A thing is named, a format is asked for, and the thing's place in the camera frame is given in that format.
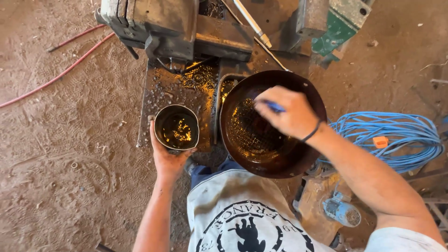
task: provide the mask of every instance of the person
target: person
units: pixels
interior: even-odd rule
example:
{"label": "person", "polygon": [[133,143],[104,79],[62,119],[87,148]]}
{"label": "person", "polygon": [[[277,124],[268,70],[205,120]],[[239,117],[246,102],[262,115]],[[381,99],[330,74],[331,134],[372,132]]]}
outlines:
{"label": "person", "polygon": [[[260,102],[278,103],[275,113]],[[304,94],[276,86],[255,99],[255,109],[285,135],[306,143],[329,159],[354,194],[376,214],[376,229],[365,251],[444,251],[445,243],[420,195],[392,168],[336,134],[314,114]],[[157,180],[142,218],[133,252],[170,250],[170,212],[174,184],[193,151],[170,155],[151,122]],[[215,174],[186,164],[192,176],[187,197],[191,228],[189,252],[324,252],[289,210],[279,188],[231,160]]]}

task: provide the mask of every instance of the red hose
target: red hose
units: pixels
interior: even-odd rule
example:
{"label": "red hose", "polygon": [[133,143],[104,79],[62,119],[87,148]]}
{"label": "red hose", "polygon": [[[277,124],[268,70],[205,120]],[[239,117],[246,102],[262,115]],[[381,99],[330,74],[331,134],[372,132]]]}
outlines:
{"label": "red hose", "polygon": [[73,65],[71,65],[71,66],[70,66],[69,68],[67,68],[64,72],[62,72],[61,74],[59,74],[58,76],[56,76],[53,80],[51,80],[51,81],[49,81],[49,82],[43,84],[42,86],[40,86],[40,87],[34,89],[34,90],[31,91],[31,92],[28,92],[28,93],[23,94],[23,95],[21,95],[21,96],[15,98],[15,99],[12,99],[12,100],[10,100],[10,101],[7,101],[7,102],[1,104],[1,105],[0,105],[0,108],[3,108],[3,107],[5,107],[5,106],[8,106],[8,105],[10,105],[10,104],[12,104],[12,103],[14,103],[14,102],[16,102],[16,101],[18,101],[18,100],[21,100],[21,99],[23,99],[23,98],[25,98],[25,97],[28,97],[28,96],[34,94],[35,92],[37,92],[37,91],[43,89],[44,87],[46,87],[46,86],[52,84],[53,82],[57,81],[59,78],[61,78],[61,77],[64,76],[66,73],[68,73],[71,69],[73,69],[76,65],[78,65],[82,60],[84,60],[87,56],[89,56],[89,54],[91,54],[91,53],[92,53],[98,46],[100,46],[104,41],[106,41],[107,39],[111,38],[113,35],[114,35],[113,32],[112,32],[111,34],[107,35],[103,40],[99,41],[98,44],[96,44],[94,47],[92,47],[92,49],[90,49],[88,52],[86,52],[86,53],[85,53],[81,58],[79,58]]}
{"label": "red hose", "polygon": [[73,40],[75,40],[75,39],[77,39],[77,38],[83,36],[84,34],[87,34],[87,33],[91,32],[91,31],[96,30],[96,29],[98,29],[98,28],[101,28],[101,27],[103,27],[103,26],[106,26],[106,25],[97,25],[97,26],[92,27],[92,28],[90,28],[90,29],[88,29],[88,30],[86,30],[86,31],[83,31],[82,33],[80,33],[80,34],[78,34],[78,35],[72,37],[71,39],[68,39],[68,40],[66,40],[66,41],[64,41],[64,42],[62,42],[62,43],[60,43],[60,44],[58,44],[58,45],[55,46],[55,47],[48,48],[48,49],[47,49],[47,52],[53,52],[54,50],[58,49],[59,47],[65,45],[65,44],[67,44],[67,43],[70,43],[70,42],[72,42]]}

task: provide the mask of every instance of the dirt floor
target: dirt floor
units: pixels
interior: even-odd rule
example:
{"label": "dirt floor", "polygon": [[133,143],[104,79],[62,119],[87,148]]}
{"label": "dirt floor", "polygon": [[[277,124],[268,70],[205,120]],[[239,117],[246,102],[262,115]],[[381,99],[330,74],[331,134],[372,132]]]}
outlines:
{"label": "dirt floor", "polygon": [[[57,76],[109,34],[100,28],[45,51],[95,26],[99,4],[0,0],[0,103]],[[447,9],[443,0],[377,0],[343,60],[311,73],[329,117],[392,111],[439,123],[448,113],[448,85],[429,80],[448,79],[447,67],[421,69],[447,60]],[[368,47],[372,40],[379,45]],[[60,81],[0,110],[1,251],[93,251],[98,242],[132,249],[156,177],[151,150],[136,147],[146,67],[138,53],[136,61],[113,37]],[[276,182],[291,200],[300,178]],[[189,185],[184,176],[175,191],[174,251],[186,251],[189,241]],[[445,189],[442,178],[413,185]],[[352,230],[353,248],[365,245],[373,225],[366,235]]]}

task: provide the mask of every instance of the blue cable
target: blue cable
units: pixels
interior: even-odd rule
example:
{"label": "blue cable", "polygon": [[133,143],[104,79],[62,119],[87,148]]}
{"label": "blue cable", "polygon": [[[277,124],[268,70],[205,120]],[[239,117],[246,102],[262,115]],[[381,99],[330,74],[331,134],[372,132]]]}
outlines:
{"label": "blue cable", "polygon": [[[445,151],[434,123],[419,115],[355,112],[341,116],[329,126],[398,173],[422,167]],[[372,138],[377,136],[389,139],[386,148],[375,147]]]}

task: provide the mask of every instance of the wrist bracelet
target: wrist bracelet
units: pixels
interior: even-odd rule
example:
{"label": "wrist bracelet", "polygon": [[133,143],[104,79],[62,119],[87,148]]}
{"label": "wrist bracelet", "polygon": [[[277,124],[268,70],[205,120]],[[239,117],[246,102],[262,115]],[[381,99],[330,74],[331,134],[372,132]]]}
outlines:
{"label": "wrist bracelet", "polygon": [[317,121],[316,127],[314,128],[314,130],[313,130],[309,135],[307,135],[306,137],[304,137],[304,138],[302,139],[302,142],[306,142],[308,139],[310,139],[310,138],[317,132],[317,130],[319,129],[319,125],[320,125],[321,122],[323,122],[323,121],[322,121],[322,119],[319,118],[319,120]]}

